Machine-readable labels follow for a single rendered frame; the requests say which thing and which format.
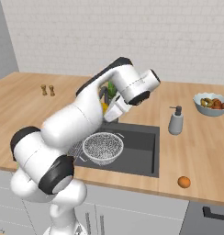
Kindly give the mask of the orange tangerine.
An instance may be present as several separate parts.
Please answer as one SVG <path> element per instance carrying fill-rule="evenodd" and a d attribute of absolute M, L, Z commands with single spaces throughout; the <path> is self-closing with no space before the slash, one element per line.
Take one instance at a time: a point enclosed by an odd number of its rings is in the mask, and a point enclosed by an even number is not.
<path fill-rule="evenodd" d="M 177 183 L 182 188 L 188 188 L 191 185 L 190 179 L 186 176 L 179 177 Z"/>

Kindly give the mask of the yellow green fruit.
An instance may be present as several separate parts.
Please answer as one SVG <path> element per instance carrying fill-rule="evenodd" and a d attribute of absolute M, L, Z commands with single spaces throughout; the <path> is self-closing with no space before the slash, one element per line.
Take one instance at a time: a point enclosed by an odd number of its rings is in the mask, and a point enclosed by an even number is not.
<path fill-rule="evenodd" d="M 203 106 L 203 107 L 211 108 L 211 107 L 213 107 L 214 102 L 213 102 L 213 100 L 210 99 L 210 98 L 202 98 L 202 99 L 200 100 L 200 105 Z"/>

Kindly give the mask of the dark grey sink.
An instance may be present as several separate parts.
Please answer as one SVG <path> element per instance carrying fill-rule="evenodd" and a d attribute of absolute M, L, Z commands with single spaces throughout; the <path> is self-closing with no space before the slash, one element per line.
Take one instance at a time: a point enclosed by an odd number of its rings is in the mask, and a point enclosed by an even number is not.
<path fill-rule="evenodd" d="M 78 142 L 68 151 L 68 155 L 74 157 L 76 166 L 159 177 L 159 127 L 111 122 L 103 123 L 98 132 L 117 134 L 124 143 L 123 152 L 112 163 L 100 166 L 87 158 L 82 142 Z"/>

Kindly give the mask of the dark grey dishwasher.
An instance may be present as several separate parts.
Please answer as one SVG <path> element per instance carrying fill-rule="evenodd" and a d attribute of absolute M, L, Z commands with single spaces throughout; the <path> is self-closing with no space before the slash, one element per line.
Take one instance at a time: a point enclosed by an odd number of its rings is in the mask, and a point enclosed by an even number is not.
<path fill-rule="evenodd" d="M 224 207 L 190 201 L 180 235 L 224 235 L 224 221 L 205 218 L 202 207 L 210 207 L 213 213 L 224 215 Z"/>

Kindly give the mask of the grey drawer front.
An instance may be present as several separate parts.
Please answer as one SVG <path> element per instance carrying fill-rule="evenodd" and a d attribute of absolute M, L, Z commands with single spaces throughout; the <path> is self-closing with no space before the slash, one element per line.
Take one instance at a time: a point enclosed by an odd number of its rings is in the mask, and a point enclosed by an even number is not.
<path fill-rule="evenodd" d="M 0 170 L 0 206 L 21 208 L 22 201 L 11 190 L 11 178 L 10 172 Z"/>

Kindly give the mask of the red fruit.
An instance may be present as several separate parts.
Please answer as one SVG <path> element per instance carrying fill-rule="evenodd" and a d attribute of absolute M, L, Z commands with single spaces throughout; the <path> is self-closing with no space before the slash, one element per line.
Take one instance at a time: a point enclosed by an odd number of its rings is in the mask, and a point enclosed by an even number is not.
<path fill-rule="evenodd" d="M 219 99 L 213 99 L 213 109 L 224 109 L 224 102 L 221 102 Z"/>

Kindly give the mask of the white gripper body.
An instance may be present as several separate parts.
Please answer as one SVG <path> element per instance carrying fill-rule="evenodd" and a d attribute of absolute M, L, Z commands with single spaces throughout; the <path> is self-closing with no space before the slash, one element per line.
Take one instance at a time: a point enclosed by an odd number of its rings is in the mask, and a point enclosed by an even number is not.
<path fill-rule="evenodd" d="M 116 95 L 108 106 L 106 113 L 104 114 L 104 120 L 106 122 L 112 122 L 129 112 L 131 105 L 128 105 L 121 95 Z"/>

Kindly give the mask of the yellow green mango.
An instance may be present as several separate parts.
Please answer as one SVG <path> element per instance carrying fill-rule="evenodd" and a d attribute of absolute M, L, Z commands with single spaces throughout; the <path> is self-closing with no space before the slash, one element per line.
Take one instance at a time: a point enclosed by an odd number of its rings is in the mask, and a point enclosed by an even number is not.
<path fill-rule="evenodd" d="M 108 83 L 108 86 L 103 86 L 99 92 L 99 98 L 104 98 L 102 102 L 103 113 L 106 113 L 106 110 L 109 106 L 110 101 L 117 93 L 117 88 L 111 83 Z"/>

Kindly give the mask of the grey soap dispenser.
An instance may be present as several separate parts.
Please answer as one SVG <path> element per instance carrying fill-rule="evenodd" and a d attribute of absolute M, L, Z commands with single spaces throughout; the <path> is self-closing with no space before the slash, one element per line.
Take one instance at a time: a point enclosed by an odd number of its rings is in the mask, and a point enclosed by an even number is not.
<path fill-rule="evenodd" d="M 172 135 L 179 135 L 183 129 L 184 116 L 180 106 L 175 106 L 174 109 L 175 111 L 171 115 L 168 130 Z"/>

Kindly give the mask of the pale blue fruit bowl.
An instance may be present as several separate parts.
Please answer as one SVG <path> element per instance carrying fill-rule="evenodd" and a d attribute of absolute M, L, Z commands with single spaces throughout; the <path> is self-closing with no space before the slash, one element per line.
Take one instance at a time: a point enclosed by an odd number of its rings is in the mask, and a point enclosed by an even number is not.
<path fill-rule="evenodd" d="M 196 109 L 203 115 L 209 117 L 219 117 L 224 114 L 223 109 L 216 109 L 207 106 L 202 106 L 202 99 L 209 98 L 211 100 L 218 99 L 221 103 L 224 103 L 224 96 L 214 93 L 198 93 L 194 96 L 193 101 L 195 102 Z"/>

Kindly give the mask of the grey cupboard door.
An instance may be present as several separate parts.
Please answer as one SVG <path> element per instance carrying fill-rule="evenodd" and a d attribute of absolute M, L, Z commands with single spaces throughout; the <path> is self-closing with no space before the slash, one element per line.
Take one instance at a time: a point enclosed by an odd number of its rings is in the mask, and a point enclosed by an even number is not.
<path fill-rule="evenodd" d="M 42 235 L 51 225 L 50 203 L 32 203 L 23 201 L 30 221 L 38 235 Z M 97 235 L 97 223 L 95 218 L 95 205 L 83 203 L 75 209 L 76 217 L 87 231 L 86 221 L 90 221 L 91 235 Z"/>
<path fill-rule="evenodd" d="M 99 235 L 104 215 L 105 235 L 179 235 L 182 221 L 125 209 L 96 205 Z"/>

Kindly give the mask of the metal mesh colander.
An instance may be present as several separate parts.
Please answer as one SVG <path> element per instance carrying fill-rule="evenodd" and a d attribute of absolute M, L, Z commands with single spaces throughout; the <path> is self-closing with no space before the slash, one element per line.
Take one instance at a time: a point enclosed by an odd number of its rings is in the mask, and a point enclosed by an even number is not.
<path fill-rule="evenodd" d="M 124 150 L 123 137 L 110 132 L 97 132 L 87 137 L 80 146 L 78 158 L 99 166 L 114 162 Z"/>

